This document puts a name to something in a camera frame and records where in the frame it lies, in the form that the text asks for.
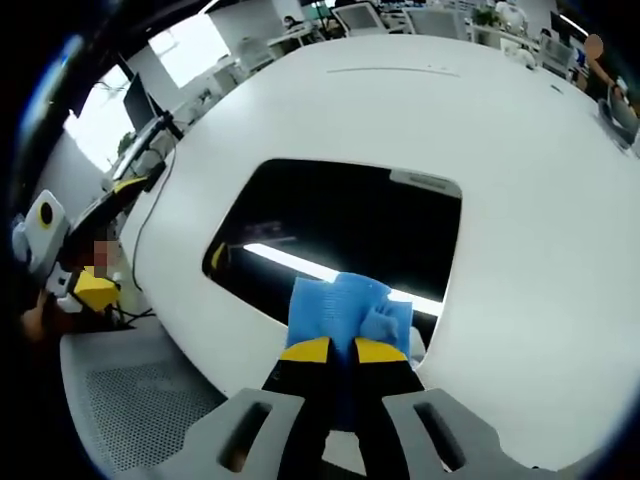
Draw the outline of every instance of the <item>black cable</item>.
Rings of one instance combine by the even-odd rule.
[[[149,313],[147,315],[138,315],[136,317],[133,317],[132,319],[130,319],[128,322],[125,323],[125,325],[131,325],[133,322],[135,322],[136,320],[140,319],[140,318],[148,318],[148,317],[155,317],[156,314],[155,313]]]
[[[144,227],[147,225],[147,222],[149,221],[149,218],[151,218],[151,214],[153,213],[153,210],[156,208],[158,200],[160,199],[160,197],[162,196],[162,192],[164,191],[164,186],[169,181],[169,177],[171,176],[171,173],[173,173],[173,167],[176,164],[176,157],[178,155],[178,153],[177,153],[178,152],[178,142],[176,142],[176,140],[175,140],[175,138],[173,136],[170,136],[170,138],[173,140],[173,161],[171,162],[171,165],[169,165],[169,171],[167,172],[166,177],[164,177],[162,185],[160,185],[160,190],[158,191],[158,194],[156,195],[156,198],[153,200],[153,203],[151,204],[151,208],[149,209],[149,212],[147,212],[147,216],[145,217],[144,221],[142,222],[142,225],[140,225],[140,229],[138,230],[138,235],[136,236],[136,243],[133,246],[133,259],[131,261],[131,264],[132,264],[131,277],[133,278],[133,284],[141,292],[142,292],[142,288],[140,288],[140,285],[138,285],[138,280],[136,278],[136,258],[138,257],[138,245],[140,244],[140,237],[142,236],[142,230],[144,230]]]
[[[152,316],[150,314],[152,314],[153,312],[153,308],[147,308],[144,312],[140,312],[140,313],[129,313],[126,312],[124,310],[122,310],[122,308],[120,307],[120,305],[118,305],[118,310],[120,311],[120,313],[124,314],[124,315],[129,315],[130,317],[147,317],[147,316]]]

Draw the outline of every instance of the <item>office desk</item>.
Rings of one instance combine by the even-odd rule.
[[[502,30],[499,30],[497,28],[484,27],[480,25],[470,25],[468,27],[468,30],[470,30],[471,32],[471,41],[473,43],[478,43],[479,33],[486,33],[488,35],[494,35],[499,38],[505,38],[507,40],[511,40],[512,42],[519,43],[520,45],[529,47],[534,52],[538,52],[540,50],[540,45],[536,43],[534,40],[530,38],[519,37],[518,35],[514,35],[512,33],[503,32]],[[500,48],[499,43],[497,46],[494,46],[494,45],[487,45],[487,46],[498,48],[498,49]]]
[[[138,283],[221,391],[260,387],[286,328],[201,270],[256,167],[308,158],[452,179],[460,231],[418,373],[493,425],[516,460],[562,467],[605,441],[640,364],[640,162],[607,137],[596,111],[549,72],[469,42],[374,35],[297,50],[178,144],[141,233]],[[142,195],[122,233],[129,261],[157,192]]]
[[[275,58],[281,58],[285,54],[282,51],[280,44],[284,42],[288,42],[289,40],[297,40],[301,47],[304,47],[304,43],[302,43],[302,39],[307,35],[311,35],[313,33],[313,28],[310,25],[304,25],[299,29],[289,32],[281,37],[272,38],[267,42],[267,46],[273,52]]]

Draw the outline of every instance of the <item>computer monitor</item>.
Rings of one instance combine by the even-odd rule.
[[[129,91],[124,97],[124,108],[127,110],[136,133],[140,133],[156,118],[151,99],[142,85],[140,75],[136,74],[131,82]]]

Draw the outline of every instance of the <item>white wall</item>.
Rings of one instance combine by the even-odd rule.
[[[529,36],[537,38],[542,28],[551,30],[551,12],[558,13],[556,0],[518,0],[529,19]]]
[[[96,198],[103,195],[103,173],[82,153],[75,140],[63,131],[40,175],[35,197],[47,189],[73,221]]]
[[[291,15],[298,21],[304,20],[304,13],[299,0],[272,0],[272,2],[280,20],[287,15]]]
[[[232,54],[245,37],[269,40],[284,34],[282,18],[271,0],[249,0],[210,16]]]
[[[165,110],[171,110],[185,100],[184,93],[180,91],[149,45],[132,56],[127,64],[131,70],[140,74],[147,92]]]

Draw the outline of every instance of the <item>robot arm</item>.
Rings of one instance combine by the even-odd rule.
[[[149,178],[121,182],[94,202],[72,227],[64,208],[48,190],[33,203],[26,217],[17,218],[12,230],[15,258],[67,313],[83,308],[105,312],[118,300],[120,287],[108,278],[96,277],[93,267],[67,271],[64,261],[86,248],[98,229],[108,225],[149,187]]]

